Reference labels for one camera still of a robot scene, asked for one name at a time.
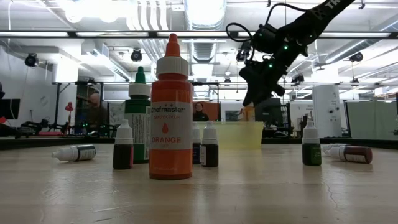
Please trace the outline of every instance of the chefmaster label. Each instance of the chefmaster label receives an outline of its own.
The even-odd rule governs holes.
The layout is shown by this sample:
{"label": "chefmaster label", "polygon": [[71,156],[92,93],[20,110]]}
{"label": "chefmaster label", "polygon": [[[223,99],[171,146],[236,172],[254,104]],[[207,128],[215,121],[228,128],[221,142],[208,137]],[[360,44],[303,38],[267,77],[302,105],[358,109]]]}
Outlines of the chefmaster label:
{"label": "chefmaster label", "polygon": [[192,148],[192,104],[152,102],[151,149]]}

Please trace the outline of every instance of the desk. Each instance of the desk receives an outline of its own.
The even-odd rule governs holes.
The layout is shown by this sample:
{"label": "desk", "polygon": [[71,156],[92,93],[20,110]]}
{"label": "desk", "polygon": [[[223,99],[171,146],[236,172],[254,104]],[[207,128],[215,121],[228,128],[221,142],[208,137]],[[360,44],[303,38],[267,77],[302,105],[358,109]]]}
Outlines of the desk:
{"label": "desk", "polygon": [[162,181],[148,164],[112,170],[113,145],[96,148],[82,162],[52,159],[57,147],[0,151],[1,223],[397,222],[398,151],[307,167],[298,144],[221,150],[218,168]]}

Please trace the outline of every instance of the red drop icon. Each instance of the red drop icon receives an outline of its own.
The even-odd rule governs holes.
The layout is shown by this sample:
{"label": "red drop icon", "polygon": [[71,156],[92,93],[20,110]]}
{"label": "red drop icon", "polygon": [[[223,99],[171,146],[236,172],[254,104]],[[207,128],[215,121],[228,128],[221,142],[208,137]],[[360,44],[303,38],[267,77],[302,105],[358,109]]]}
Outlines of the red drop icon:
{"label": "red drop icon", "polygon": [[167,127],[167,124],[166,124],[166,122],[165,122],[165,123],[163,124],[162,132],[163,132],[164,134],[166,134],[168,131],[169,131],[169,128]]}

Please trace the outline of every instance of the robotic arm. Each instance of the robotic arm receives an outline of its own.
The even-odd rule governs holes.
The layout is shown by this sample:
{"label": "robotic arm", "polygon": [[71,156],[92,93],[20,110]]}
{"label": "robotic arm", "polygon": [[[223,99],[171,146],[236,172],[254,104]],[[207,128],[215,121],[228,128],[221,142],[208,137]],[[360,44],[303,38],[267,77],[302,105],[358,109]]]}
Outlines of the robotic arm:
{"label": "robotic arm", "polygon": [[[265,25],[260,24],[259,30],[253,36],[250,35],[253,47],[252,56],[246,60],[245,67],[239,72],[239,75],[248,83],[248,92],[243,106],[251,102],[256,105],[270,98],[272,92],[283,96],[285,90],[277,84],[278,80],[282,75],[287,74],[287,69],[299,54],[308,57],[307,45],[314,42],[330,21],[352,2],[354,0],[326,0],[308,10],[283,3],[273,5]],[[276,6],[286,6],[305,13],[292,23],[276,29],[268,24],[270,14]],[[263,59],[262,62],[254,61],[255,50],[269,54],[271,57]]]}

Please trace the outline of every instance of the tall white machine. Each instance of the tall white machine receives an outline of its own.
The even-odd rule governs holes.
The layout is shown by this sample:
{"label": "tall white machine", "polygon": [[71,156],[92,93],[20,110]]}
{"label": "tall white machine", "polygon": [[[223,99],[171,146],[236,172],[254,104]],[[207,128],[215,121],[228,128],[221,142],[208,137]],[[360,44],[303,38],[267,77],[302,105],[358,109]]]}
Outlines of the tall white machine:
{"label": "tall white machine", "polygon": [[338,86],[320,85],[312,90],[314,122],[320,138],[341,137],[340,97]]}

